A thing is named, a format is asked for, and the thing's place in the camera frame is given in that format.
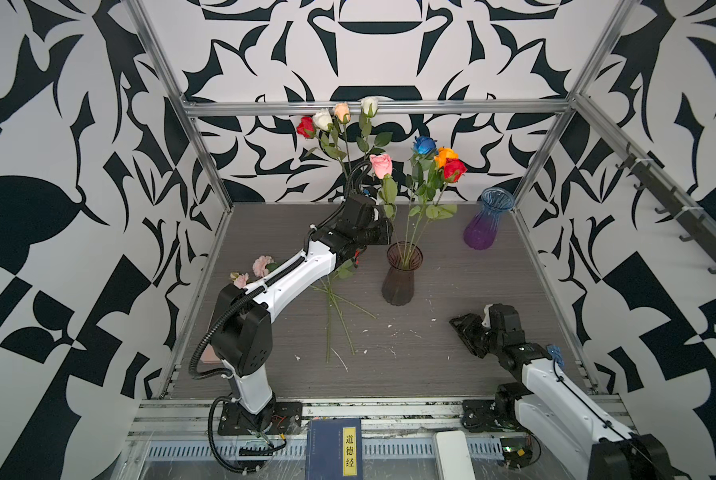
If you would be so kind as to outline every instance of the blue book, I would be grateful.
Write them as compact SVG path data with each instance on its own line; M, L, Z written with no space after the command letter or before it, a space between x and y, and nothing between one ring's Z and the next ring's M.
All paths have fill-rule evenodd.
M360 418L312 420L308 427L306 480L363 480Z

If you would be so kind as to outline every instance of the wooden tabletop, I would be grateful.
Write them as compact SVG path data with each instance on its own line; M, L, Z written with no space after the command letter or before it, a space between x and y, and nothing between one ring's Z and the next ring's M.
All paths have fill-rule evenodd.
M279 263L296 254L310 224L334 211L332 204L238 204L219 252L206 295L190 333L184 371L171 398L213 398L227 395L227 380L193 380L187 374L195 346L208 328L219 291L233 271L249 273L260 255ZM340 303L355 354L336 314L331 319L330 361L326 362L326 295L307 289L273 323L273 353L267 361L270 386L278 398L367 396L483 396L501 383L514 381L494 356L471 355L453 328L451 318L483 313L488 303L513 305L528 341L560 346L567 374L582 378L562 335L536 272L508 214L501 219L497 240L489 250L472 250L462 231L478 205L459 206L451 219L431 223L419 244L424 262L415 274L414 299L404 306L384 301L380 291L387 274L386 246L371 246L361 255L357 272L334 280L334 291L377 316ZM395 225L405 231L405 206ZM202 363L200 370L209 368Z

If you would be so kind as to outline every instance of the patterned backdrop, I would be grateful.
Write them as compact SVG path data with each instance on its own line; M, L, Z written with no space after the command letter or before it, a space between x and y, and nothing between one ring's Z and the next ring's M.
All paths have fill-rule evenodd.
M716 0L644 0L590 91L716 219ZM715 264L620 161L575 117L521 211L603 388L715 480Z
M190 101L564 98L615 0L145 0ZM468 173L448 200L514 189L550 114L394 115L387 151L453 146ZM293 134L299 118L204 118L235 201L331 200L341 167ZM353 153L358 149L353 144Z
M94 478L223 209L118 0L0 2L0 478Z

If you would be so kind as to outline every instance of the orange rose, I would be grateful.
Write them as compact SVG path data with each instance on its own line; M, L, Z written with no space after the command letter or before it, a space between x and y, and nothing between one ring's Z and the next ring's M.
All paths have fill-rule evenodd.
M456 160L457 158L459 158L459 155L454 150L446 147L439 148L438 155L435 156L435 164L438 165L438 168L442 168L449 160Z

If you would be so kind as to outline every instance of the white rose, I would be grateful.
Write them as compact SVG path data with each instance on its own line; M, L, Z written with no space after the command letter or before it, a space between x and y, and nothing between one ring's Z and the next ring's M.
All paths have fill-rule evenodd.
M317 128L321 130L331 130L333 120L331 119L331 113L327 108L321 108L318 113L313 115L313 123Z
M360 101L361 110L366 117L373 117L376 115L376 109L379 105L379 99L377 97L366 97Z

